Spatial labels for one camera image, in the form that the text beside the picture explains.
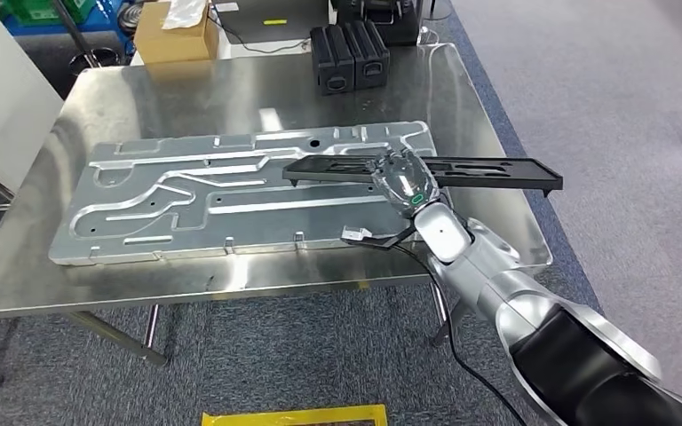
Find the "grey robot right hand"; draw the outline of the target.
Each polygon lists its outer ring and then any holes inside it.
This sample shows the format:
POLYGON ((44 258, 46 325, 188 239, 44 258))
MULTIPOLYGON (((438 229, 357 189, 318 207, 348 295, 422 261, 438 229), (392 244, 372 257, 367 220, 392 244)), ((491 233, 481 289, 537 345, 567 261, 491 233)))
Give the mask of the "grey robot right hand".
POLYGON ((367 169, 374 186, 406 219, 440 199, 435 177, 424 160, 410 149, 389 149, 368 161, 367 169))

